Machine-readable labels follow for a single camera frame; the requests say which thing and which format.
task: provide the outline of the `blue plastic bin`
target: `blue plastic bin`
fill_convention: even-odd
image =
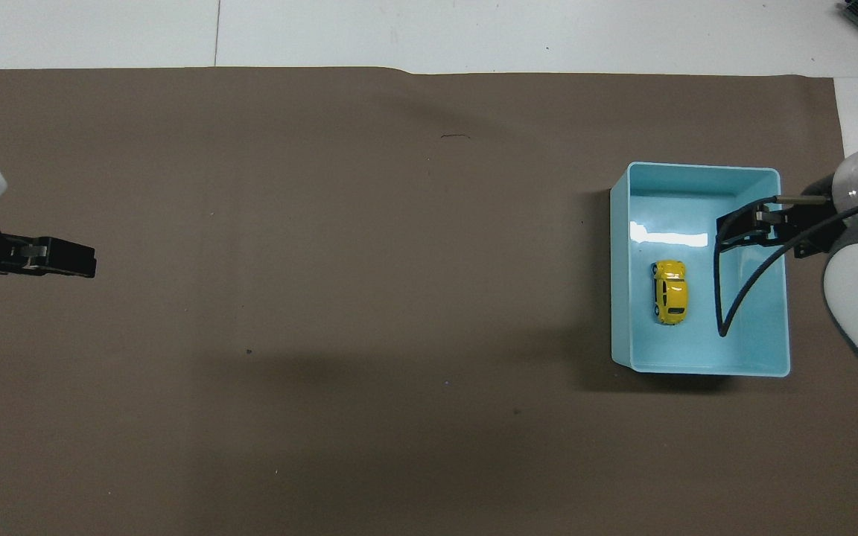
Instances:
[[[611,357],[639,372],[789,374],[784,260],[746,295],[728,335],[717,333],[713,245],[718,217],[780,193],[780,174],[764,167],[634,162],[611,190]],[[724,310],[773,248],[721,255]],[[651,264],[687,264],[687,318],[662,325],[654,316]]]

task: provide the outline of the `white table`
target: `white table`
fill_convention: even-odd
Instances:
[[[0,2],[0,68],[213,65],[830,76],[858,150],[858,28],[832,0]]]

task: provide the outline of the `brown tabletop covering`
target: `brown tabletop covering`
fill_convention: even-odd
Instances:
[[[843,157],[830,79],[0,71],[0,534],[858,534],[858,363],[610,358],[628,163]]]

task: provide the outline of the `black cable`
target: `black cable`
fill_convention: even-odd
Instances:
[[[756,206],[758,203],[761,203],[761,202],[768,203],[768,202],[773,202],[773,201],[758,200],[758,201],[754,201],[753,203],[750,203],[745,208]],[[745,210],[745,209],[743,209],[743,208],[738,209],[738,211],[740,211],[740,214],[743,213],[742,212],[743,210]],[[787,240],[786,242],[784,242],[784,244],[782,246],[780,246],[779,248],[777,248],[777,250],[775,252],[773,252],[772,255],[770,255],[768,258],[766,258],[766,261],[763,261],[760,264],[760,266],[757,266],[757,269],[754,270],[752,274],[750,274],[750,277],[748,279],[746,279],[746,283],[743,284],[743,287],[741,287],[740,291],[737,293],[737,296],[734,299],[732,306],[730,306],[730,310],[728,311],[728,315],[726,315],[726,319],[724,319],[723,321],[721,320],[721,318],[722,318],[721,291],[719,291],[719,289],[721,289],[721,282],[719,282],[719,244],[718,244],[718,242],[715,242],[715,244],[714,244],[714,302],[716,305],[717,331],[718,331],[719,335],[720,336],[726,336],[726,334],[728,333],[728,331],[730,329],[730,323],[733,322],[733,316],[737,312],[737,309],[740,308],[740,304],[743,301],[743,298],[745,298],[746,293],[750,290],[750,288],[753,287],[753,284],[756,284],[757,279],[759,279],[760,276],[763,275],[763,272],[765,272],[767,268],[770,268],[770,266],[773,265],[773,263],[776,262],[776,260],[778,258],[782,257],[782,255],[784,253],[787,253],[787,251],[793,249],[793,247],[796,247],[796,245],[798,243],[800,243],[804,238],[808,237],[808,235],[812,235],[812,234],[816,233],[817,231],[823,229],[825,226],[830,225],[831,223],[836,223],[836,221],[845,220],[845,218],[848,218],[850,216],[855,216],[855,214],[858,214],[858,206],[855,206],[855,207],[848,209],[848,210],[841,211],[841,213],[834,214],[831,217],[825,218],[825,220],[820,221],[820,223],[817,223],[816,225],[813,225],[807,229],[804,229],[803,231],[800,231],[800,233],[798,233],[795,237],[790,238],[790,240]],[[728,227],[728,225],[726,225],[726,223],[729,223],[730,220],[732,220],[732,218],[728,218],[728,220],[725,221],[724,226],[722,226],[721,230],[718,231],[718,237],[722,237],[723,234],[721,233],[721,231],[726,230],[725,227]]]

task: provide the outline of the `yellow toy car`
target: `yellow toy car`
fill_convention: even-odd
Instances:
[[[681,261],[657,261],[654,274],[654,316],[663,325],[676,325],[687,315],[687,268]]]

